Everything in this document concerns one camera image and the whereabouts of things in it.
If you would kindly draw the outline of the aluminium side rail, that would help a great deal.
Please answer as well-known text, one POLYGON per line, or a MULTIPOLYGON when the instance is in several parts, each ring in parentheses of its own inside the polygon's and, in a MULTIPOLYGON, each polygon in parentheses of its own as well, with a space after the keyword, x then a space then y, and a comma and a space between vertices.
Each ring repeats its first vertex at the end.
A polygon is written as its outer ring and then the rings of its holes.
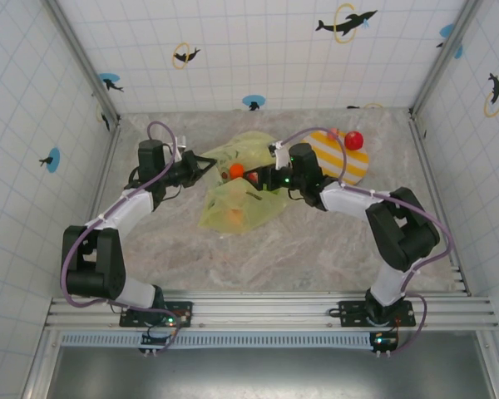
MULTIPOLYGON (((449 234, 451 234, 452 232, 450 229, 447 213, 444 209, 442 198, 440 196, 437 187, 437 182, 435 175, 433 173, 431 162, 427 156, 426 146, 423 141, 423 133, 420 131, 420 125, 417 122, 418 122, 417 117, 409 116, 408 119, 409 129, 411 131, 411 135, 417 150, 417 155, 420 161, 420 165, 422 167, 422 172, 424 174, 427 183, 427 189, 432 201, 435 215, 437 219, 442 223, 443 227, 449 232, 449 234)), ((448 249, 450 246, 447 236, 444 233, 442 233, 441 237, 443 238, 445 248, 448 249)), ((457 295, 461 296, 465 295, 469 297, 471 295, 471 292, 469 291, 467 280, 462 270, 462 263, 459 253, 457 251, 457 246, 454 238, 452 238, 452 246, 450 248, 451 250, 448 253, 447 258, 448 262, 451 265, 451 271, 455 286, 455 293, 457 295)))
POLYGON ((87 221, 94 219, 98 215, 98 211, 101 206, 101 199, 106 187, 107 177, 109 175, 111 162, 115 154, 117 141, 119 139, 121 132, 120 123, 117 123, 114 129, 111 131, 111 140, 107 147, 106 153, 101 163, 101 170, 97 180, 97 186, 94 193, 94 197, 91 202, 91 208, 87 216, 87 221))

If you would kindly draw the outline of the red apple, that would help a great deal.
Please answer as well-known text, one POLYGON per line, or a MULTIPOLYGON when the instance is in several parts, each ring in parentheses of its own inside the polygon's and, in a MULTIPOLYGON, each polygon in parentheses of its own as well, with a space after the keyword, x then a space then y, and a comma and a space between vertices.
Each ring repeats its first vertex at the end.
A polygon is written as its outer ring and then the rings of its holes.
POLYGON ((348 150, 360 150, 364 144, 363 135, 359 131, 350 131, 344 137, 344 144, 348 150))

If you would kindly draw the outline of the controller board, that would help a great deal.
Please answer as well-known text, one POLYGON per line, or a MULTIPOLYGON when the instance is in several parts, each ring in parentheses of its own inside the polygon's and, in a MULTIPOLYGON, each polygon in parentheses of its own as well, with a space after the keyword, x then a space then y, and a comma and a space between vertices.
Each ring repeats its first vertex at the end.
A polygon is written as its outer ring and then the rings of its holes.
POLYGON ((398 334, 395 331, 390 332, 371 332, 369 336, 372 352, 380 357, 382 354, 388 354, 398 347, 398 334))
POLYGON ((154 336, 150 332, 144 332, 141 335, 139 351, 145 356, 156 356, 159 352, 165 352, 175 341, 177 333, 175 330, 163 336, 154 336))

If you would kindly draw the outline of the right controller board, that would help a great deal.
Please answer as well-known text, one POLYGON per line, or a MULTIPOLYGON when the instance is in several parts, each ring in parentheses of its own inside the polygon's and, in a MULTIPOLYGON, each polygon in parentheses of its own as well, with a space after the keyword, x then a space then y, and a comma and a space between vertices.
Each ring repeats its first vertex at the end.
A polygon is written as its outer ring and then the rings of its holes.
POLYGON ((369 336, 372 352, 380 357, 382 354, 388 354, 398 347, 398 334, 395 331, 390 332, 371 332, 369 336))

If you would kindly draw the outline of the aluminium frame post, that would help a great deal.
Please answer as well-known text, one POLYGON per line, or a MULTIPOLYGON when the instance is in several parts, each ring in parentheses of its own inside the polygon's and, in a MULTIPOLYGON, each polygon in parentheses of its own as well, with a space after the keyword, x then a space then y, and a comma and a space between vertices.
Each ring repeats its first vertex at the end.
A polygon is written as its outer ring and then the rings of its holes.
POLYGON ((96 73, 89 56, 77 34, 74 32, 62 6, 58 0, 42 0, 42 4, 50 14, 51 19, 55 23, 63 41, 66 43, 73 59, 89 84, 91 95, 97 100, 97 104, 101 110, 101 122, 105 124, 108 131, 113 131, 119 124, 121 119, 120 114, 109 97, 106 86, 102 83, 102 80, 96 73))
POLYGON ((427 77, 421 86, 420 92, 413 102, 413 105, 409 108, 410 116, 414 121, 421 114, 423 108, 427 104, 429 96, 436 88, 443 73, 447 69, 451 60, 454 58, 457 49, 460 45, 462 45, 467 29, 476 17, 477 12, 483 3, 484 0, 464 1, 462 10, 458 14, 456 21, 453 23, 452 31, 444 41, 440 54, 429 70, 427 77))

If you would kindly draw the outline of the yellow white striped plate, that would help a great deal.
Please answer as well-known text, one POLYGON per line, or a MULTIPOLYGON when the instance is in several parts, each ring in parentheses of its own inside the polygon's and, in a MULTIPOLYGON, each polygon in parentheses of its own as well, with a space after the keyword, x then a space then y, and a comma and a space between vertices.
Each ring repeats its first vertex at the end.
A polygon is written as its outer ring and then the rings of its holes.
POLYGON ((329 140, 326 131, 313 131, 303 142, 311 145, 325 175, 338 178, 344 169, 343 182, 356 185, 368 172, 369 155, 365 144, 360 150, 348 150, 344 144, 347 133, 338 130, 338 139, 329 140))

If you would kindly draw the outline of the aluminium mounting rail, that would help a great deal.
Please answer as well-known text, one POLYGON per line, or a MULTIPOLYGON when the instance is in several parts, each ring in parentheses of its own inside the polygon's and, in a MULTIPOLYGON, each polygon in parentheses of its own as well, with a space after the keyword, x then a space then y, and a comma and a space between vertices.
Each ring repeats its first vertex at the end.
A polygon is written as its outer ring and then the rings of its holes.
MULTIPOLYGON (((168 301, 191 301, 191 331, 320 331, 339 329, 326 315, 341 301, 362 300, 362 293, 248 293, 169 290, 168 301)), ((424 331, 496 331, 489 298, 460 293, 425 293, 424 331)), ((63 298, 51 302, 45 327, 51 330, 119 330, 119 315, 105 304, 75 308, 63 298)))

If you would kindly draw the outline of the yellow-green avocado print plastic bag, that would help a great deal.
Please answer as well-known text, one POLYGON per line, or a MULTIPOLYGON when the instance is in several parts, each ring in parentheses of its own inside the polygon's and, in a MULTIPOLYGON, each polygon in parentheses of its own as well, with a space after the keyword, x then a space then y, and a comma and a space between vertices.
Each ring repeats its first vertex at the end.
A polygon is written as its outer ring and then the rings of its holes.
POLYGON ((262 131, 246 131, 234 136, 227 143, 203 154, 217 160, 204 176, 208 186, 199 226, 222 234, 244 234, 279 216, 290 203, 287 190, 258 191, 243 178, 231 180, 229 168, 234 163, 245 171, 264 165, 274 165, 268 146, 276 139, 262 131), (251 225, 232 225, 226 218, 230 209, 251 213, 251 225))

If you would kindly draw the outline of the left controller board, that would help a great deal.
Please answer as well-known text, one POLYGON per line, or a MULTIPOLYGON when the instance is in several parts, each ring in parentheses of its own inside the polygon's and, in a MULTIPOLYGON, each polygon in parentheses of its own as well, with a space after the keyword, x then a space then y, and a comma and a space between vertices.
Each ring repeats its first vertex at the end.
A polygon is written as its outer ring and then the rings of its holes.
POLYGON ((159 352, 165 352, 175 341, 177 333, 175 330, 163 336, 154 336, 150 332, 144 332, 141 335, 139 351, 145 356, 156 356, 159 352))

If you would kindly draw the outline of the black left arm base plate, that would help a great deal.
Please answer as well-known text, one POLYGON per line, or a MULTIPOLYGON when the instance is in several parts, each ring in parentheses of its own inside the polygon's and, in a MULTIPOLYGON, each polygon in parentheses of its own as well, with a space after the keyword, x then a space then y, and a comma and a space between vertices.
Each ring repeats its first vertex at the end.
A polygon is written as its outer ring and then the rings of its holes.
MULTIPOLYGON (((191 301, 167 301, 165 309, 180 320, 182 328, 191 325, 193 303, 191 301)), ((175 317, 158 312, 126 310, 121 314, 119 326, 123 328, 170 328, 175 327, 175 317)))

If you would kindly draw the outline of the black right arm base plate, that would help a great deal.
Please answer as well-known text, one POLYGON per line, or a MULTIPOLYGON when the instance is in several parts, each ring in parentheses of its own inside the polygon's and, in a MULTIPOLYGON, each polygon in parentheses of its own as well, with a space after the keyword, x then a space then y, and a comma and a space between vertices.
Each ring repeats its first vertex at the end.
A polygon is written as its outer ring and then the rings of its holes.
POLYGON ((410 301, 400 300, 397 303, 378 309, 370 308, 365 301, 338 302, 338 318, 343 328, 390 328, 399 324, 400 327, 415 327, 417 325, 413 306, 410 301))

